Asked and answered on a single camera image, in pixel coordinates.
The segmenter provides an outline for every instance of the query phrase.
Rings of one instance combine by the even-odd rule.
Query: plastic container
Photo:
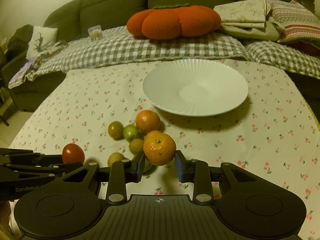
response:
[[[93,26],[88,29],[91,41],[98,41],[102,39],[101,25]]]

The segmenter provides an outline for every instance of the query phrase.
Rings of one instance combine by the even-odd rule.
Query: tangerine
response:
[[[147,161],[156,166],[169,164],[174,158],[176,149],[174,140],[165,133],[155,134],[143,144]]]
[[[159,134],[159,133],[162,133],[162,132],[158,131],[158,130],[153,130],[151,132],[148,132],[147,135],[144,137],[144,141],[146,141],[150,137],[153,137],[154,135]]]
[[[158,130],[160,124],[160,117],[151,110],[143,110],[137,114],[136,126],[145,134],[153,130]]]

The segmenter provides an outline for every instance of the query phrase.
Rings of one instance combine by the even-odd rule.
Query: floor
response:
[[[0,107],[0,114],[9,123],[6,126],[0,121],[0,148],[8,148],[32,113],[17,111],[12,99],[9,99]]]

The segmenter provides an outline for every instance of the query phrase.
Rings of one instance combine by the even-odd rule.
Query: pumpkin plush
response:
[[[221,25],[220,15],[209,7],[178,6],[138,12],[129,19],[127,30],[134,36],[169,40],[178,36],[198,37],[217,30]]]

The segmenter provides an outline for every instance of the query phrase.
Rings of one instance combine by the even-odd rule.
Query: tablecloth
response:
[[[142,81],[161,62],[72,70],[25,123],[11,147],[59,154],[67,143],[76,143],[86,159],[95,159],[100,166],[107,165],[113,152],[132,159],[129,143],[114,141],[107,127],[115,120],[134,124],[139,111],[151,109],[187,159],[203,160],[210,166],[232,162],[297,194],[307,207],[300,237],[319,238],[320,132],[308,105],[283,70],[253,62],[220,61],[239,71],[249,85],[247,99],[228,113],[189,118],[155,109],[144,96]],[[218,184],[212,184],[215,198],[220,198]],[[101,198],[107,185],[101,187]],[[127,185],[128,196],[192,196],[192,191],[192,183],[178,181],[173,162],[157,167],[140,183]]]

